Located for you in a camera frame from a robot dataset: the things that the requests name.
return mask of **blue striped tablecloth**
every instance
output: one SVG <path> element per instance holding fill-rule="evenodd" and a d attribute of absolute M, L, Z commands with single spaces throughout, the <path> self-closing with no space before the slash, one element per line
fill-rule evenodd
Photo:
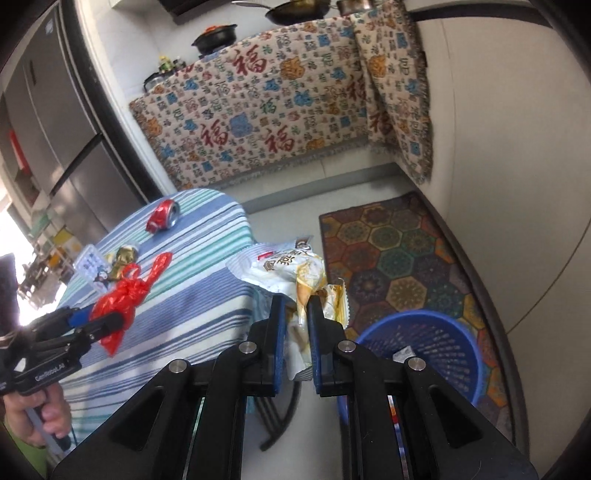
<path fill-rule="evenodd" d="M 174 256 L 137 308 L 117 354 L 110 358 L 95 344 L 82 358 L 82 369 L 61 382 L 79 441 L 172 359 L 195 363 L 214 358 L 248 330 L 253 288 L 236 279 L 225 264 L 254 243 L 244 210 L 215 190 L 187 190 L 171 198 L 182 213 L 173 229 L 156 235 L 145 231 L 159 200 L 125 219 L 97 245 L 103 254 L 125 244 L 139 245 L 142 278 L 156 255 L 172 251 Z M 61 305 L 82 307 L 97 298 L 75 275 Z"/>

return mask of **white snack bag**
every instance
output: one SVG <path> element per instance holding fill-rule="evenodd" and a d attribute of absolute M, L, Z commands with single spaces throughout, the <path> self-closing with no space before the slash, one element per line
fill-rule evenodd
<path fill-rule="evenodd" d="M 313 293 L 327 286 L 324 261 L 312 251 L 309 241 L 310 237 L 307 236 L 284 244 L 256 244 L 238 252 L 226 262 L 235 277 L 271 293 L 284 294 L 295 302 L 295 311 L 287 310 L 285 341 L 287 374 L 290 380 L 312 365 L 306 305 Z M 339 298 L 343 296 L 348 313 L 344 289 Z M 334 298 L 332 289 L 321 296 L 325 301 Z M 330 313 L 335 311 L 332 305 L 328 305 L 324 311 L 327 318 L 336 320 L 336 314 Z M 348 314 L 346 321 L 341 321 L 343 322 L 346 327 Z M 298 376 L 303 380 L 302 377 L 311 378 L 311 375 Z"/>

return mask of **patterned cloth cover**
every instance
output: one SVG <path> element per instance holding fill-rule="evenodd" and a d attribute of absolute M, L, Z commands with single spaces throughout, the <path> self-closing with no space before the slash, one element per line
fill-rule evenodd
<path fill-rule="evenodd" d="M 178 189 L 276 170 L 369 140 L 417 183 L 432 166 L 428 87 L 401 0 L 264 32 L 131 102 Z"/>
<path fill-rule="evenodd" d="M 61 382 L 78 441 L 171 360 L 196 363 L 215 358 L 248 331 L 253 288 L 226 268 L 229 256 L 254 242 L 242 207 L 215 190 L 188 190 L 172 198 L 182 212 L 173 229 L 156 235 L 145 231 L 158 201 L 128 217 L 97 245 L 107 254 L 121 245 L 137 244 L 142 278 L 156 255 L 171 251 L 174 256 L 137 308 L 117 354 L 109 358 L 94 344 L 82 357 L 82 369 Z M 75 275 L 61 305 L 85 306 L 97 298 Z"/>

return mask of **laundry basket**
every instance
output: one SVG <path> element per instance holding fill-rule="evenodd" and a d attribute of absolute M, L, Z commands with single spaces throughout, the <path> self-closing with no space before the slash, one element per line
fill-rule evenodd
<path fill-rule="evenodd" d="M 356 342 L 389 359 L 410 345 L 473 405 L 480 397 L 483 368 L 474 337 L 447 315 L 430 310 L 395 313 L 369 327 Z M 346 397 L 339 397 L 338 405 L 347 421 Z"/>

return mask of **metal screw head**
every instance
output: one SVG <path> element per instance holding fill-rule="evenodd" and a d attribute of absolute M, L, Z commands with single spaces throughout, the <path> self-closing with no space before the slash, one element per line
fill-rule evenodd
<path fill-rule="evenodd" d="M 242 353 L 253 353 L 256 350 L 256 343 L 255 342 L 242 342 L 238 345 L 238 349 Z"/>
<path fill-rule="evenodd" d="M 341 340 L 337 345 L 341 352 L 350 353 L 357 348 L 357 344 L 351 340 Z"/>
<path fill-rule="evenodd" d="M 427 364 L 425 363 L 425 360 L 423 360 L 422 358 L 419 358 L 417 356 L 412 357 L 411 359 L 408 360 L 408 366 L 410 368 L 412 368 L 413 370 L 416 370 L 417 372 L 420 372 L 421 370 L 424 370 L 425 367 L 427 366 Z"/>
<path fill-rule="evenodd" d="M 173 360 L 168 364 L 168 369 L 174 374 L 179 374 L 187 369 L 187 362 L 179 359 Z"/>

